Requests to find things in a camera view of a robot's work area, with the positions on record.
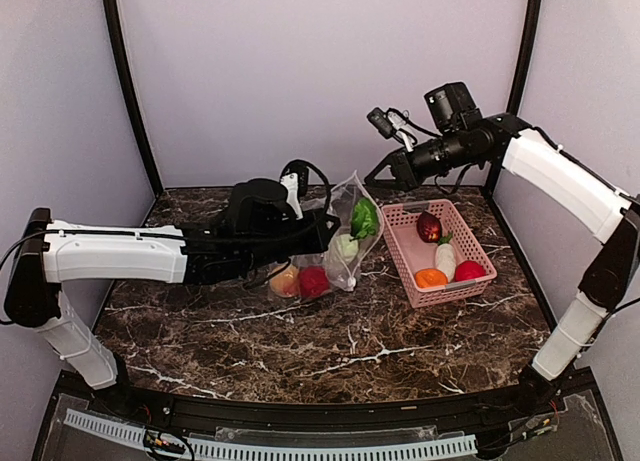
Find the smooth white radish toy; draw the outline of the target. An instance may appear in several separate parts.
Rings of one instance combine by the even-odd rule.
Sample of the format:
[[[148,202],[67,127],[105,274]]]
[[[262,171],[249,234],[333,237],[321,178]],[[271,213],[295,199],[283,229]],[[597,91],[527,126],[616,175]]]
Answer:
[[[349,234],[336,234],[329,245],[327,263],[349,265],[359,253],[359,242]]]

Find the orange fruit toy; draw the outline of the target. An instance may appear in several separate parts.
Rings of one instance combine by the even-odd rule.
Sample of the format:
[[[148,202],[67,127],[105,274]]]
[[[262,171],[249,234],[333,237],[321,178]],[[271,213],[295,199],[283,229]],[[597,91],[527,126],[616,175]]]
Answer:
[[[417,287],[420,289],[445,286],[448,283],[446,274],[436,268],[427,268],[417,271],[414,275],[414,280]]]

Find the red round fruit toy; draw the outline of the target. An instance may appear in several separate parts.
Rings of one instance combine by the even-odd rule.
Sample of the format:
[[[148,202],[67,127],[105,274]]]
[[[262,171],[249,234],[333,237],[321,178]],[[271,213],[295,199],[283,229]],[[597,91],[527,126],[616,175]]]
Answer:
[[[330,289],[326,271],[319,266],[310,266],[299,273],[299,290],[302,298],[317,298]]]

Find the yellow peach toy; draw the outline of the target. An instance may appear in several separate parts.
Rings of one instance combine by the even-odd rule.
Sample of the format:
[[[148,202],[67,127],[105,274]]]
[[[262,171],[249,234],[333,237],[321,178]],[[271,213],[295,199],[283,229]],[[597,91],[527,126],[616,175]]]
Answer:
[[[282,298],[295,298],[299,291],[299,270],[295,266],[289,266],[286,270],[269,280],[271,291]]]

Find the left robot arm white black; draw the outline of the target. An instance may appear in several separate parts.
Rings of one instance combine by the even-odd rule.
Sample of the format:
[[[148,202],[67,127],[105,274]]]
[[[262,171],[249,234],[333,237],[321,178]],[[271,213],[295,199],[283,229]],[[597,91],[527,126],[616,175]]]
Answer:
[[[62,285],[77,280],[140,279],[182,285],[236,280],[294,256],[321,254],[340,227],[330,205],[302,210],[284,180],[236,185],[208,223],[156,228],[95,227],[54,220],[34,210],[24,234],[2,260],[11,265],[6,323],[39,332],[120,417],[141,408],[126,368],[77,316]]]

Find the clear zip top bag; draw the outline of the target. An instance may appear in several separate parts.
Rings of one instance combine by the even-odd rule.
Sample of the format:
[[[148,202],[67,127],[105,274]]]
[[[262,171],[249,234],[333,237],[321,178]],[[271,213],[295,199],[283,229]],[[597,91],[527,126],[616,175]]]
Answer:
[[[340,219],[340,227],[328,249],[273,264],[269,280],[273,295],[306,300],[355,289],[361,263],[382,236],[382,211],[354,173],[331,189],[329,213]]]

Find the small green radish leaf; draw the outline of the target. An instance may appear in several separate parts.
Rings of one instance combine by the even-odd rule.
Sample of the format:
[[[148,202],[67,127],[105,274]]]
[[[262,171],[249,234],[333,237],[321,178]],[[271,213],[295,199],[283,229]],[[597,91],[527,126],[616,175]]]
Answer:
[[[453,232],[450,231],[439,239],[438,245],[448,244],[451,242],[452,238],[453,238]]]

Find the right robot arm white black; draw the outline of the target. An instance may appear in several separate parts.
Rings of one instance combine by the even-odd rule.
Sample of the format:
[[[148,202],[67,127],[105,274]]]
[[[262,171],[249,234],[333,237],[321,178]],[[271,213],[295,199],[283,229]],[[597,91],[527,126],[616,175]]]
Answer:
[[[623,299],[639,268],[639,201],[584,166],[540,127],[509,113],[485,117],[467,86],[448,83],[424,96],[437,130],[427,141],[395,108],[373,108],[369,123],[399,148],[366,176],[366,185],[403,192],[454,168],[491,163],[543,191],[600,242],[577,294],[550,337],[522,369],[510,394],[521,415],[549,402],[566,368],[588,349]]]

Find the wrinkled white radish toy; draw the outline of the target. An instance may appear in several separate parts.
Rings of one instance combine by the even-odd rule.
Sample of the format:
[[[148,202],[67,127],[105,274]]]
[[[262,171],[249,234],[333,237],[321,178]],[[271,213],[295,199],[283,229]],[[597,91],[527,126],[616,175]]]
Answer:
[[[448,282],[454,280],[457,261],[455,250],[450,243],[438,245],[435,254],[435,268],[446,276]]]

